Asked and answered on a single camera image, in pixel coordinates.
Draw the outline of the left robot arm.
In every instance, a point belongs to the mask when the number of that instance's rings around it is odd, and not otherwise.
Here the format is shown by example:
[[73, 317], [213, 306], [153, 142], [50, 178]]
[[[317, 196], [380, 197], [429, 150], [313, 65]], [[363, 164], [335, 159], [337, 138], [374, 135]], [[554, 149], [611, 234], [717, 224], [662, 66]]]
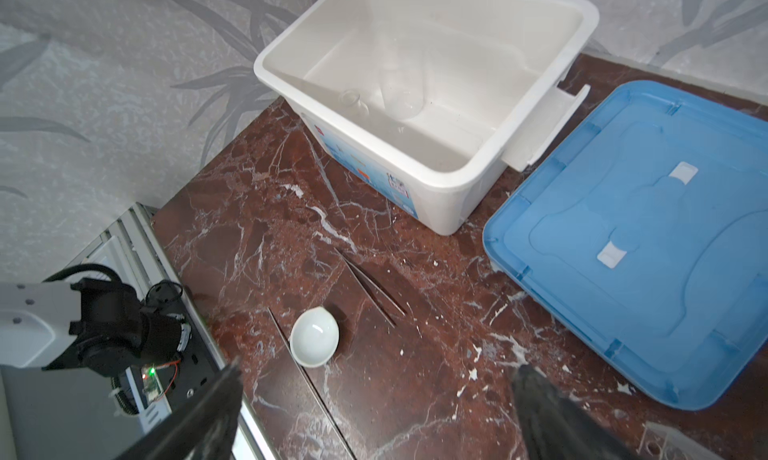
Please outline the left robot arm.
[[182, 315], [145, 306], [104, 265], [74, 265], [41, 283], [1, 285], [3, 366], [87, 368], [114, 377], [129, 367], [171, 362], [191, 333]]

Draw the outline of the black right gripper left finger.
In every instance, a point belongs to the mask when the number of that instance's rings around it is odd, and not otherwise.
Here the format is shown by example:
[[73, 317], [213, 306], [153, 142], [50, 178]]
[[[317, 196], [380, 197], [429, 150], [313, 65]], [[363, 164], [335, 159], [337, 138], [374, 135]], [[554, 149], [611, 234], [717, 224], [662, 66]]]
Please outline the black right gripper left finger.
[[119, 457], [230, 459], [242, 397], [240, 362], [234, 361]]

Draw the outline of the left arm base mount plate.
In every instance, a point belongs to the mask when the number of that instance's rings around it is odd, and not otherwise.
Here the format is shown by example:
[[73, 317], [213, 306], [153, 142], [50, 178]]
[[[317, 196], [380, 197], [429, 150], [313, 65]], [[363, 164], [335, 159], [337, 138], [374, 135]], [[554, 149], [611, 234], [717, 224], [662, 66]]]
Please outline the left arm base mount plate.
[[188, 305], [186, 291], [181, 284], [171, 280], [160, 281], [150, 287], [145, 304], [152, 313], [163, 314], [182, 323], [183, 349], [167, 360], [148, 364], [168, 364], [168, 368], [160, 374], [166, 386], [166, 395], [147, 404], [142, 391], [148, 420], [153, 422], [169, 415], [174, 408], [196, 395], [220, 367], [212, 355], [200, 319]]

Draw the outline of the clear plastic measuring beaker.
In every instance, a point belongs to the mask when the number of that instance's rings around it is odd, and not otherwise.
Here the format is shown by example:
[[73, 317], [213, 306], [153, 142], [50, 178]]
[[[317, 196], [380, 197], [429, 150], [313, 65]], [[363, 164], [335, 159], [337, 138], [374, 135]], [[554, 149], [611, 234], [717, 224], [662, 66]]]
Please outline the clear plastic measuring beaker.
[[426, 104], [425, 52], [412, 38], [381, 36], [377, 44], [378, 82], [388, 116], [405, 121]]

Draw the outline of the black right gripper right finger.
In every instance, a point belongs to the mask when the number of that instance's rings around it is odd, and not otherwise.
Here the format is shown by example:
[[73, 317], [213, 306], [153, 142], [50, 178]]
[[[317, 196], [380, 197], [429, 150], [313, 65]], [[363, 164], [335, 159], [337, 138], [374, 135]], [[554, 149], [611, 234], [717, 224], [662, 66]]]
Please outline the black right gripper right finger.
[[516, 416], [530, 459], [637, 459], [638, 454], [525, 364], [509, 371]]

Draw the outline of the small white ceramic dish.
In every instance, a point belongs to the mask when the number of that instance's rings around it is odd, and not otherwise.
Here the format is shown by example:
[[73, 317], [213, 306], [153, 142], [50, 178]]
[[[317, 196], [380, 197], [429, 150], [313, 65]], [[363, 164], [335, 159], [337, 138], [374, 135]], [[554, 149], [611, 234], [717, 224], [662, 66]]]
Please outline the small white ceramic dish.
[[306, 310], [294, 323], [289, 337], [292, 357], [301, 366], [317, 368], [335, 354], [340, 340], [339, 325], [324, 307]]

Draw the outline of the small glass jar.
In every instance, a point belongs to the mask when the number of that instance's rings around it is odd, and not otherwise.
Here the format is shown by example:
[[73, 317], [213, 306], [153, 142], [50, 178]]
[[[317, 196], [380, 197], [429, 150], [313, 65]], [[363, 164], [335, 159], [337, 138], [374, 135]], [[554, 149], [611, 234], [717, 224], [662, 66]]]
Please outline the small glass jar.
[[369, 118], [369, 108], [362, 100], [358, 90], [344, 90], [339, 94], [340, 112], [353, 121], [365, 121]]

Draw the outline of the glass stirring rod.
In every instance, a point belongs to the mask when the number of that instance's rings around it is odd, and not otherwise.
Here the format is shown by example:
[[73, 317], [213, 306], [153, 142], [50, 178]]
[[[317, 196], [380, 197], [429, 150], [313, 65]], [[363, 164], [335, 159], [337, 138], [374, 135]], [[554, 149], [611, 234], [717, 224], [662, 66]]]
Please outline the glass stirring rod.
[[[282, 331], [276, 316], [274, 315], [274, 313], [272, 312], [272, 310], [270, 308], [267, 308], [267, 312], [268, 312], [268, 315], [269, 315], [269, 317], [270, 317], [270, 319], [271, 319], [271, 321], [272, 321], [276, 331], [279, 334], [279, 337], [282, 339], [282, 342], [284, 344], [285, 349], [286, 350], [290, 350], [289, 339], [286, 336], [286, 334]], [[307, 374], [305, 368], [299, 364], [299, 362], [294, 358], [292, 353], [289, 353], [289, 355], [290, 355], [291, 360], [292, 360], [293, 364], [295, 365], [296, 369], [301, 374], [301, 377], [303, 378], [305, 384], [309, 388], [309, 390], [310, 390], [310, 392], [311, 392], [315, 402], [321, 408], [321, 410], [323, 411], [325, 417], [330, 422], [334, 432], [336, 433], [336, 435], [337, 435], [339, 441], [341, 442], [344, 450], [346, 451], [347, 455], [349, 456], [350, 459], [356, 460], [357, 459], [356, 455], [354, 454], [351, 446], [349, 445], [348, 441], [346, 440], [345, 436], [343, 435], [339, 425], [335, 421], [335, 419], [334, 419], [333, 415], [331, 414], [329, 408], [327, 407], [326, 403], [324, 402], [324, 400], [320, 396], [319, 391], [317, 390], [317, 388], [313, 384], [312, 380], [310, 379], [309, 375]]]

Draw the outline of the white plastic storage bin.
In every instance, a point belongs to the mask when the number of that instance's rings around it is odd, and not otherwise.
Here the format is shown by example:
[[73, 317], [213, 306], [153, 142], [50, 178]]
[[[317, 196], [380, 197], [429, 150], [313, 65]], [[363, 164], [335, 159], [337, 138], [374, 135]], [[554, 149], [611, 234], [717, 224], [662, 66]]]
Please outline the white plastic storage bin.
[[[318, 0], [254, 62], [321, 146], [435, 233], [450, 235], [507, 168], [552, 144], [588, 88], [559, 86], [595, 32], [589, 0]], [[378, 82], [381, 36], [425, 52], [426, 104], [388, 116]], [[358, 90], [369, 118], [340, 112]]]

